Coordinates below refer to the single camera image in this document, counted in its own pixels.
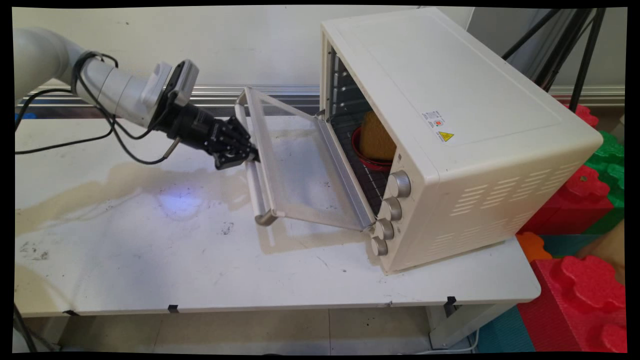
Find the oven door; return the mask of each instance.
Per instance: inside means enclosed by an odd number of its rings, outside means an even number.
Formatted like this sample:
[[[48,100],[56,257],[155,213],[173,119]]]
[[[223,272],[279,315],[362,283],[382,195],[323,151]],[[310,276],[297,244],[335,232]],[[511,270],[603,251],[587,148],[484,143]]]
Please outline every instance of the oven door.
[[[236,116],[260,154],[246,163],[256,223],[286,217],[362,231],[374,222],[323,120],[250,87]]]

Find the loaf of bread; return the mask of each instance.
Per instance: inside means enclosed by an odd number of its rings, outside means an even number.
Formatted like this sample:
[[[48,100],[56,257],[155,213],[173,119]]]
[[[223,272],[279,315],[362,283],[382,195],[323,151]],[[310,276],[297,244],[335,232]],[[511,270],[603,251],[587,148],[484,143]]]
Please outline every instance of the loaf of bread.
[[[374,161],[388,161],[394,159],[396,143],[380,122],[375,112],[369,111],[364,115],[362,130],[360,130],[360,154]]]

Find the table surface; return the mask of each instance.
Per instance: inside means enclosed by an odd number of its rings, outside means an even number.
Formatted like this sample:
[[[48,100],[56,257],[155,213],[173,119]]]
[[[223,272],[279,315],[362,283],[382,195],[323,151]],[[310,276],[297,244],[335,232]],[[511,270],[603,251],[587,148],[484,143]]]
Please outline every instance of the table surface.
[[[127,126],[133,133],[142,128]],[[104,119],[24,120],[16,150],[96,136]],[[152,160],[171,144],[125,140]],[[203,151],[133,162],[115,138],[15,157],[14,299],[24,316],[526,302],[540,285],[515,239],[385,274],[369,237],[253,221],[244,167]]]

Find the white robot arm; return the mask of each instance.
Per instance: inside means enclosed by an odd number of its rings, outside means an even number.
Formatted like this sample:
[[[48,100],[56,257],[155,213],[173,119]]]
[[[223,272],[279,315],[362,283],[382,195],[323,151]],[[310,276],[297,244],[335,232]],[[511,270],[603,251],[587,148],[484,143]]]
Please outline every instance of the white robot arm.
[[[171,77],[172,67],[158,63],[145,81],[118,69],[117,62],[102,61],[102,57],[111,58],[85,51],[46,29],[13,29],[15,105],[36,87],[58,79],[82,100],[102,106],[109,114],[206,151],[214,156],[217,169],[259,161],[248,132],[235,117],[216,119],[189,103],[198,76],[198,68],[190,60],[178,64]]]

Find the oven knob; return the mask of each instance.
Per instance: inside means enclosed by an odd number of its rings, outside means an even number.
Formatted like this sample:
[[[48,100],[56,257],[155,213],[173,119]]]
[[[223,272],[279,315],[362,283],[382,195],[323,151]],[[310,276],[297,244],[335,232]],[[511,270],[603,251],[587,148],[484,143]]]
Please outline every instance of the oven knob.
[[[382,200],[378,216],[390,221],[400,220],[402,217],[402,208],[400,207],[398,199],[390,197]]]
[[[391,240],[394,238],[394,227],[387,219],[381,218],[376,221],[376,228],[373,231],[374,237],[379,237],[382,240]]]
[[[411,193],[411,184],[409,183],[409,176],[400,170],[389,175],[388,187],[391,196],[393,197],[407,197]]]
[[[373,248],[373,253],[376,256],[384,256],[389,252],[387,242],[377,236],[371,238],[371,247]]]

